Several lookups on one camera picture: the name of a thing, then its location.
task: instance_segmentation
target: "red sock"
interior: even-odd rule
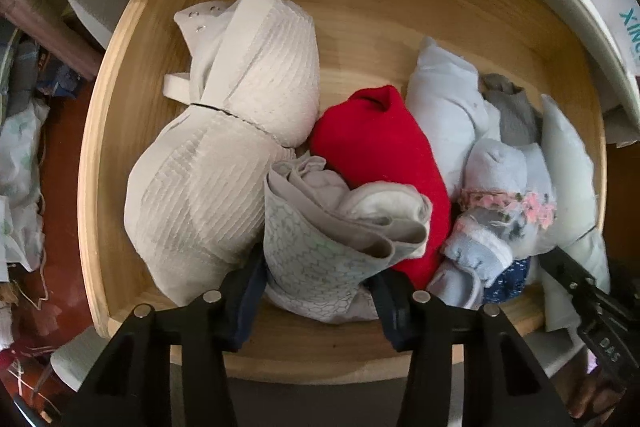
[[[361,89],[326,110],[310,137],[322,156],[351,188],[385,181],[413,185],[433,204],[424,256],[394,266],[415,288],[424,289],[440,265],[438,250],[449,235],[450,202],[431,146],[393,86]]]

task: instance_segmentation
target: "red cloth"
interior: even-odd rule
[[[361,89],[326,110],[310,137],[351,188],[385,181],[413,185],[433,204],[424,256],[394,266],[424,289],[440,265],[439,248],[449,235],[450,201],[431,145],[393,86]]]

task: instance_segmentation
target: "hand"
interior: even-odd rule
[[[596,425],[603,425],[621,397],[622,393],[613,388],[603,370],[596,367],[584,378],[578,392],[569,402],[569,414],[572,418],[582,418],[591,405],[593,412],[599,415]]]

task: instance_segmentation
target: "blue object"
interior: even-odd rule
[[[511,263],[510,267],[498,275],[494,284],[484,290],[482,303],[501,304],[520,295],[524,290],[530,264],[530,257]]]

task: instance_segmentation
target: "wood grain surface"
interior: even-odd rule
[[[94,322],[113,334],[140,302],[171,306],[131,246],[123,226],[129,171],[183,107],[162,96],[165,73],[185,71],[189,55],[176,11],[206,0],[130,0],[100,69],[82,145],[79,237]],[[583,50],[540,0],[292,0],[316,23],[321,105],[361,87],[404,92],[425,34],[482,72],[524,86],[535,105],[549,93],[576,126],[596,164],[604,209],[604,133]],[[522,334],[543,324],[536,290],[504,309]],[[454,350],[460,359],[460,351]],[[228,355],[229,374],[292,383],[345,383],[404,376],[408,355],[394,353],[377,323],[329,326],[269,305],[251,339]]]

